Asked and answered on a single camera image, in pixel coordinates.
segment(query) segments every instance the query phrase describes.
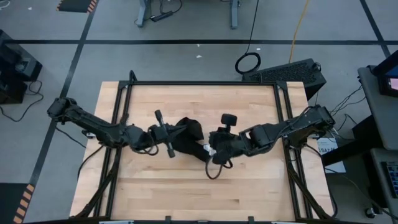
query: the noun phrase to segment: orange and black hazard tape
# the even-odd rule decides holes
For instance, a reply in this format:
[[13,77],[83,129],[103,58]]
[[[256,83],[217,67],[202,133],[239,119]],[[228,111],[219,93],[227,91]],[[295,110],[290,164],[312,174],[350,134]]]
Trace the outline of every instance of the orange and black hazard tape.
[[18,209],[13,219],[14,223],[22,223],[24,221],[25,214],[29,206],[30,200],[32,199],[32,194],[34,190],[35,187],[31,184],[28,184],[24,193],[22,194],[21,201],[19,202]]

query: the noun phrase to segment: black equipment box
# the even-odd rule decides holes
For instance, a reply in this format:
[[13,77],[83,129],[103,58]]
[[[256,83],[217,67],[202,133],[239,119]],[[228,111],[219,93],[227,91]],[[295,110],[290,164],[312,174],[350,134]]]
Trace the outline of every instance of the black equipment box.
[[42,64],[18,44],[5,44],[12,40],[0,30],[0,70],[9,70],[15,77],[24,81],[36,81],[42,70]]
[[0,104],[22,103],[26,88],[10,71],[0,71]]

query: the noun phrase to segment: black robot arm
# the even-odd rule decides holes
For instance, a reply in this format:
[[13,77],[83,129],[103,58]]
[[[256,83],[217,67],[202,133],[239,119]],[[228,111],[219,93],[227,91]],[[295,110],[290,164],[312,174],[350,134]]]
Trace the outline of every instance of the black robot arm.
[[159,110],[155,111],[155,116],[160,126],[153,125],[149,127],[148,132],[133,124],[126,125],[127,116],[121,118],[119,124],[110,124],[80,108],[72,98],[56,98],[47,110],[47,114],[62,124],[68,121],[75,123],[95,134],[100,144],[110,148],[130,146],[134,152],[140,153],[148,147],[166,143],[170,157],[174,157],[174,151],[169,143],[170,135],[176,135],[185,128],[164,124]]
[[334,124],[335,121],[328,110],[317,105],[308,107],[298,117],[278,124],[255,125],[241,131],[238,135],[229,133],[229,128],[219,128],[210,133],[209,143],[216,151],[213,162],[226,164],[232,157],[267,153],[281,137],[285,137],[292,147],[302,147],[309,135],[323,136],[333,128]]

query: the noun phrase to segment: wooden table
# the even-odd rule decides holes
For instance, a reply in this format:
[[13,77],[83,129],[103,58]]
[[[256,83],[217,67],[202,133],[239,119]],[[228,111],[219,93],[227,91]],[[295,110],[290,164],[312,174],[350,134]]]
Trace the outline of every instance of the wooden table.
[[[117,86],[117,82],[102,84],[95,110],[96,116],[109,122]],[[293,114],[298,116],[308,106],[303,85],[288,83],[288,87]],[[280,93],[286,118],[282,91]],[[271,86],[133,86],[128,124],[134,123],[143,129],[157,124],[154,116],[157,109],[161,110],[166,123],[175,124],[185,116],[197,119],[205,142],[210,131],[222,126],[223,113],[238,116],[232,133],[255,124],[278,122]],[[308,143],[317,149],[315,140]],[[85,158],[98,147],[97,140],[89,140]],[[76,215],[97,190],[104,152],[91,158],[82,169],[70,215]],[[133,153],[128,147],[123,149],[113,220],[164,220],[167,215],[172,220],[246,221],[248,216],[254,216],[256,221],[295,220],[280,140],[267,154],[234,158],[234,167],[223,169],[216,180],[207,178],[202,161],[175,153],[170,159],[163,144],[159,154],[153,157]],[[302,160],[309,191],[327,213],[333,214],[321,159],[304,148]],[[217,167],[212,169],[214,175]],[[298,188],[297,195],[304,217]],[[104,214],[107,197],[105,193],[101,214]]]

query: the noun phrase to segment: black cable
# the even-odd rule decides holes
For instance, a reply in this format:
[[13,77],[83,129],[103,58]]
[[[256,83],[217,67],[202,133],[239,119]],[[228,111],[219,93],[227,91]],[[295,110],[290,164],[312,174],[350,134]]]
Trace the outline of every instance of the black cable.
[[322,158],[322,155],[320,154],[320,152],[318,150],[316,150],[314,147],[310,146],[309,144],[305,143],[304,144],[305,147],[311,149],[312,151],[314,151],[319,157]]
[[[322,155],[320,154],[320,152],[318,150],[316,150],[314,147],[308,145],[307,143],[304,144],[304,146],[308,147],[309,149],[311,149],[312,151],[314,151],[321,159],[322,159]],[[337,207],[337,203],[335,200],[335,197],[333,196],[333,194],[330,192],[329,190],[329,195],[331,198],[331,202],[333,203],[333,206],[335,208],[335,212],[333,213],[333,215],[331,216],[332,218],[335,218],[337,216],[338,213],[338,207]]]
[[81,164],[79,167],[79,170],[77,172],[77,179],[79,179],[80,171],[83,168],[84,164],[87,162],[88,159],[93,157],[95,154],[97,154],[104,146],[99,147],[97,150],[95,150],[93,153],[91,153]]
[[[330,172],[334,172],[336,174],[339,174],[339,172],[325,168],[325,170],[328,170]],[[375,205],[378,209],[382,210],[386,215],[390,216],[391,218],[398,220],[398,217],[396,217],[395,215],[391,214],[390,212],[388,212],[386,209],[382,208],[378,203],[376,203],[373,199],[371,199],[370,197],[368,197],[359,187],[358,185],[355,184],[355,182],[353,182],[350,178],[346,177],[345,175],[341,174],[341,177],[345,178],[346,180],[348,180],[350,183],[352,183],[354,185],[354,187],[359,190],[359,192],[362,193],[362,195],[368,199],[373,205]]]
[[346,104],[344,107],[342,107],[341,109],[339,109],[338,111],[336,111],[336,113],[339,112],[339,111],[341,111],[342,109],[346,108],[348,105],[354,105],[354,104],[360,103],[360,102],[362,102],[362,101],[365,100],[365,99],[366,99],[366,96],[364,96],[364,97],[362,98],[362,100],[359,100],[359,101],[357,101],[357,102],[348,103],[348,104]]
[[343,136],[339,135],[338,133],[335,133],[335,135],[337,135],[338,137],[340,137],[341,139],[346,140],[346,141],[354,141],[355,140],[355,139],[344,138]]
[[354,119],[353,119],[349,114],[346,114],[346,113],[345,113],[344,116],[345,116],[345,118],[344,118],[343,123],[341,124],[340,128],[338,128],[336,131],[340,131],[340,130],[341,130],[341,128],[342,128],[343,125],[345,124],[347,118],[349,118],[354,124],[357,124],[357,122],[354,121]]
[[332,116],[334,116],[334,115],[336,115],[340,110],[346,108],[345,103],[347,103],[347,101],[351,98],[351,96],[353,96],[356,92],[358,92],[358,91],[361,90],[361,89],[362,89],[362,85],[361,85],[357,90],[355,90],[354,92],[352,92],[351,94],[349,94],[348,96],[346,96],[346,98],[344,98],[342,102],[338,103],[338,104],[335,106],[335,108],[334,108],[333,110],[329,111],[330,114],[331,114]]
[[[245,53],[236,61],[236,63],[235,63],[235,70],[236,70],[236,72],[238,72],[238,73],[241,74],[241,75],[244,75],[244,74],[250,73],[250,72],[255,72],[255,71],[257,71],[257,70],[260,68],[260,65],[261,65],[261,57],[260,57],[260,55],[259,55],[258,53],[255,53],[255,52],[248,53],[248,52],[249,52],[249,48],[250,48],[250,44],[251,44],[251,39],[252,39],[252,36],[253,36],[254,25],[255,25],[255,23],[256,23],[256,17],[257,17],[257,10],[258,10],[258,8],[259,8],[259,0],[257,0],[257,4],[256,4],[256,11],[255,11],[255,13],[254,13],[253,24],[252,24],[252,27],[251,27],[251,33],[250,33],[250,39],[249,39],[248,49],[246,50],[246,52],[245,52]],[[240,71],[240,69],[239,69],[239,63],[240,63],[244,58],[246,58],[247,56],[250,56],[250,55],[255,56],[255,57],[257,58],[257,65],[254,66],[254,68],[252,68],[252,69],[250,69],[250,70],[248,70],[248,71],[245,71],[245,72]]]
[[[34,90],[32,90],[32,84],[33,84],[33,83],[36,83],[36,82],[40,83],[40,86],[39,86],[39,88],[37,89],[37,91],[34,91]],[[36,81],[31,82],[31,83],[29,84],[28,89],[29,89],[29,91],[31,91],[32,93],[25,93],[25,95],[28,95],[28,96],[39,95],[39,96],[40,96],[40,99],[38,99],[38,100],[36,100],[35,102],[31,103],[31,104],[26,108],[26,110],[25,110],[24,113],[22,114],[21,118],[19,118],[19,119],[14,119],[14,118],[12,118],[11,116],[6,115],[5,112],[4,112],[4,109],[0,106],[1,114],[3,114],[6,118],[10,119],[10,120],[13,121],[13,122],[16,122],[16,123],[17,123],[17,122],[20,122],[22,119],[24,119],[24,117],[25,117],[27,111],[29,110],[29,108],[30,108],[31,106],[35,105],[36,103],[38,103],[38,102],[40,102],[40,101],[42,101],[42,100],[44,99],[44,95],[40,93],[40,90],[42,89],[42,86],[43,86],[43,83],[42,83],[41,81],[39,81],[39,80],[36,80]]]
[[[180,7],[176,11],[172,11],[173,13],[178,12],[182,8],[182,0],[179,1],[180,1]],[[165,12],[163,11],[163,0],[159,0],[159,2],[160,2],[159,11],[161,14],[165,14]]]
[[214,157],[214,155],[210,156],[209,159],[206,161],[206,165],[205,165],[205,172],[206,172],[207,177],[208,177],[210,180],[215,180],[215,179],[217,179],[217,178],[220,176],[221,171],[223,170],[223,165],[220,165],[220,168],[218,169],[217,175],[215,175],[214,177],[212,177],[212,176],[209,174],[208,166],[209,166],[210,161],[213,159],[213,157]]
[[345,116],[343,123],[340,125],[340,128],[336,129],[336,131],[340,131],[341,130],[341,128],[345,124],[346,120],[347,120],[347,116]]
[[303,112],[301,112],[301,114],[296,118],[295,121],[291,122],[289,125],[287,125],[286,127],[282,128],[282,130],[280,130],[279,133],[278,133],[278,135],[276,136],[276,138],[275,138],[274,142],[272,143],[271,147],[270,147],[269,150],[266,151],[266,152],[269,152],[269,151],[275,146],[276,142],[278,141],[278,139],[279,139],[280,137],[282,137],[282,133],[283,133],[286,129],[288,129],[288,128],[294,126],[298,121],[300,121],[301,117],[302,117],[303,115],[305,115],[305,113],[306,113],[309,109],[311,109],[311,108],[313,108],[313,107],[312,107],[312,106],[306,107],[306,108],[303,110]]
[[318,102],[318,94],[319,94],[319,90],[317,91],[317,97],[315,98],[315,105],[316,105],[317,102]]
[[351,119],[351,121],[357,125],[358,123],[356,121],[354,121],[354,119],[349,115],[349,114],[344,114],[345,116],[347,116],[349,119]]
[[77,141],[76,139],[72,138],[72,136],[70,136],[68,133],[66,133],[65,131],[62,131],[61,129],[59,129],[58,127],[55,127],[55,130],[61,132],[62,134],[66,135],[69,139],[71,139],[72,141],[74,141],[75,143],[79,144],[81,147],[83,147],[84,149],[86,149],[86,146],[83,145],[81,142]]
[[[300,148],[294,147],[292,149],[295,150],[295,151],[298,151],[298,156],[301,157],[301,152],[302,152],[302,148],[301,147]],[[290,162],[295,162],[296,160],[297,160],[297,157],[295,159],[291,159]]]
[[[124,133],[127,135],[128,138],[130,138],[130,135],[129,135],[129,133],[128,133],[127,131],[124,132]],[[146,150],[146,149],[143,149],[143,150],[136,150],[136,149],[134,149],[134,148],[131,147],[131,146],[130,146],[130,149],[131,149],[133,152],[138,153],[138,154],[140,154],[140,155],[146,155],[146,154],[148,154],[148,155],[150,155],[150,156],[156,156],[156,155],[159,153],[159,147],[156,145],[156,142],[154,141],[154,138],[152,137],[152,135],[151,135],[151,133],[150,133],[150,128],[148,128],[147,134],[148,134],[148,136],[150,137],[150,139],[151,139],[151,141],[152,141],[152,145],[150,146],[150,149],[148,149],[148,150]],[[153,153],[151,153],[154,147],[156,147],[156,151],[153,152]]]

